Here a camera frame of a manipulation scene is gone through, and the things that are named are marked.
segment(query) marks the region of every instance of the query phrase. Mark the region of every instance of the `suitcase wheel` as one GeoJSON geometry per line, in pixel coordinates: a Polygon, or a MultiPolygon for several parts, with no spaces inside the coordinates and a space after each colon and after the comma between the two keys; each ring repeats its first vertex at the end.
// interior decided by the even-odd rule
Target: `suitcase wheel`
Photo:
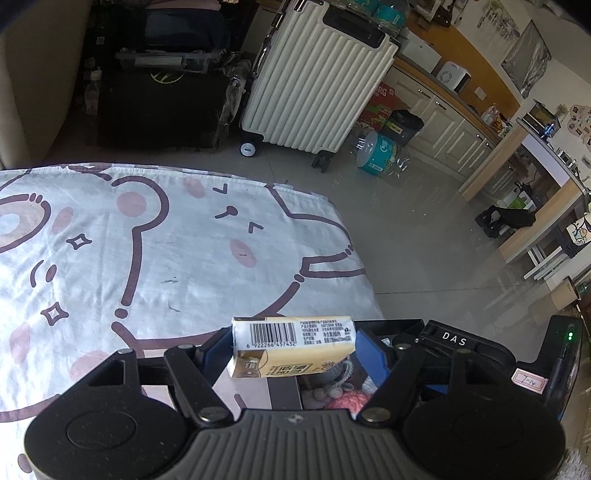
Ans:
{"type": "Polygon", "coordinates": [[[256,145],[254,142],[245,140],[240,144],[240,153],[245,157],[253,157],[256,153],[256,145]]]}
{"type": "Polygon", "coordinates": [[[333,153],[320,151],[316,155],[316,158],[312,162],[312,168],[319,168],[322,173],[329,167],[330,160],[332,159],[333,153]]]}

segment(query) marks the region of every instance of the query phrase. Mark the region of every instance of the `sofa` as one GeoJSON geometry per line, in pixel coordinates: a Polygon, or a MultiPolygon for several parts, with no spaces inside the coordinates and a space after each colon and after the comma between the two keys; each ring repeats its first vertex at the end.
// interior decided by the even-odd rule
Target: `sofa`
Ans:
{"type": "Polygon", "coordinates": [[[37,0],[0,35],[0,169],[41,164],[66,119],[92,0],[37,0]]]}

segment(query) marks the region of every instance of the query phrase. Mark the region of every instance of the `wall decoration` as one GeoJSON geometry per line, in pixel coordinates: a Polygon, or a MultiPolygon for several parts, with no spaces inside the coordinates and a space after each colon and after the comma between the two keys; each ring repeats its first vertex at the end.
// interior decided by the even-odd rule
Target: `wall decoration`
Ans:
{"type": "Polygon", "coordinates": [[[556,111],[555,111],[555,115],[556,117],[558,117],[558,120],[560,120],[561,122],[564,121],[564,117],[566,117],[566,115],[569,112],[569,107],[567,107],[565,104],[561,103],[558,107],[556,107],[556,111]]]}
{"type": "Polygon", "coordinates": [[[591,152],[591,107],[573,105],[570,109],[569,132],[579,137],[591,152]]]}
{"type": "Polygon", "coordinates": [[[523,98],[530,95],[532,87],[544,76],[552,59],[542,35],[530,21],[519,40],[501,66],[509,74],[523,98]]]}
{"type": "Polygon", "coordinates": [[[517,24],[499,0],[478,2],[482,13],[469,37],[491,65],[499,64],[520,36],[517,24]]]}

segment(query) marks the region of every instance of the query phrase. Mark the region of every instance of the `handwritten label sticker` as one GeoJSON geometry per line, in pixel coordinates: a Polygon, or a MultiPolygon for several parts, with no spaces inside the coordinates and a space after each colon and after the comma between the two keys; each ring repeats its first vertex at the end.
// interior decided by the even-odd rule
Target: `handwritten label sticker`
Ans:
{"type": "Polygon", "coordinates": [[[539,394],[544,391],[546,384],[548,383],[547,378],[527,372],[521,368],[515,370],[511,380],[513,380],[515,385],[519,385],[520,387],[527,388],[528,390],[539,394]]]}

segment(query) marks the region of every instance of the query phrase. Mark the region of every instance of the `cardboard box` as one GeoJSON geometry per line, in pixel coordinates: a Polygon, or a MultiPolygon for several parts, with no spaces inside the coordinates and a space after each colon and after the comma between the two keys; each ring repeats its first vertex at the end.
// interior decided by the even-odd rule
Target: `cardboard box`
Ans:
{"type": "Polygon", "coordinates": [[[326,372],[355,351],[351,317],[232,319],[232,378],[326,372]]]}
{"type": "Polygon", "coordinates": [[[394,89],[390,85],[382,82],[361,112],[357,125],[363,128],[371,127],[379,132],[392,112],[400,109],[408,109],[408,106],[396,97],[394,89]]]}

